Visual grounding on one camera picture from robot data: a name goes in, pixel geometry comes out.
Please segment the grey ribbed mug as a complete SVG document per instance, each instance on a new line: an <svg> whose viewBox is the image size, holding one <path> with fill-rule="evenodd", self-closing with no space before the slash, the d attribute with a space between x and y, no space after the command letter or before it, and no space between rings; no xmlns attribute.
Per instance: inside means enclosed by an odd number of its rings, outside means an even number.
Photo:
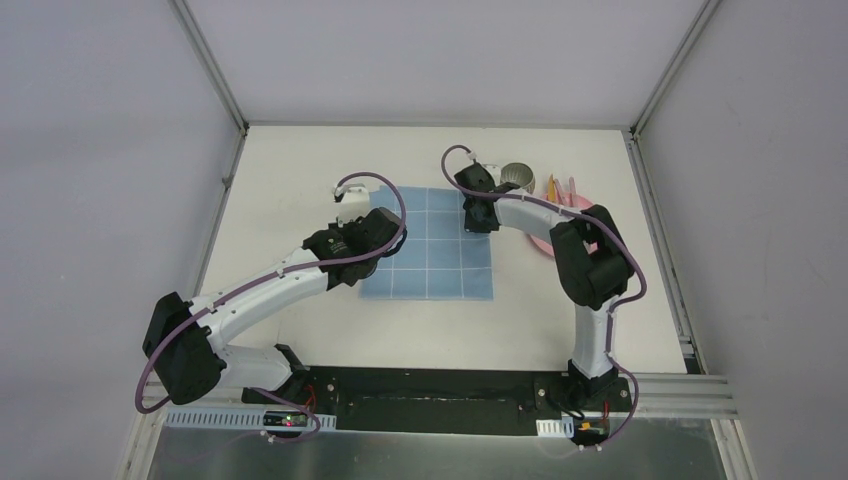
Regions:
<svg viewBox="0 0 848 480"><path fill-rule="evenodd" d="M535 175L533 170L524 163L511 162L505 165L484 164L484 168L492 176L496 186L511 183L530 194L535 190Z"/></svg>

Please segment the blue checked cloth napkin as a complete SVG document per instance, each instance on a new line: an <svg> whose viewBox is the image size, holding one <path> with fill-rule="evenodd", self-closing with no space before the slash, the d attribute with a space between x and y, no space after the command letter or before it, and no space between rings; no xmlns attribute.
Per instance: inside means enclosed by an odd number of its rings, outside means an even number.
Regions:
<svg viewBox="0 0 848 480"><path fill-rule="evenodd" d="M494 299L490 239L464 227L463 197L453 189L401 186L407 239L362 281L364 300Z"/></svg>

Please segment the gold table knife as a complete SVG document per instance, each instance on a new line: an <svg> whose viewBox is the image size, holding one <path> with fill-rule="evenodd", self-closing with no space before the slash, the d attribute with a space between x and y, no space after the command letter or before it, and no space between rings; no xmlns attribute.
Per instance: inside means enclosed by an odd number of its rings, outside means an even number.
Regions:
<svg viewBox="0 0 848 480"><path fill-rule="evenodd" d="M550 175L548 177L546 199L551 203L558 202L558 191L555 186L555 178L553 175Z"/></svg>

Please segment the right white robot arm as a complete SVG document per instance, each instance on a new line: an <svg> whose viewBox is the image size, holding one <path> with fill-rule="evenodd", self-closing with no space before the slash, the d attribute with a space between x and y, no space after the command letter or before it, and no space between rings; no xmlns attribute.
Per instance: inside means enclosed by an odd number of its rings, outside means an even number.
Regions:
<svg viewBox="0 0 848 480"><path fill-rule="evenodd" d="M507 227L552 248L561 287L575 305L568 397L580 409L595 408L618 376L609 355L613 306L635 273L609 211L601 205L569 210L528 196L512 183L497 185L477 162L456 173L453 182L464 196L467 231L492 233Z"/></svg>

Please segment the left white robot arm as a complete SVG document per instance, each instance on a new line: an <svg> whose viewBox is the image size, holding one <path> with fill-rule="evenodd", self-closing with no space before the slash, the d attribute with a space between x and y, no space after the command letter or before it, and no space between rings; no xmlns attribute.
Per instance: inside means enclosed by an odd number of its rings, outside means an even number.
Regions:
<svg viewBox="0 0 848 480"><path fill-rule="evenodd" d="M294 303L339 285L353 286L406 238L401 217L384 208L330 224L288 257L240 286L184 300L160 298L142 342L144 372L155 373L167 401L185 405L217 387L262 389L281 404L297 402L308 370L291 347L233 345L241 333Z"/></svg>

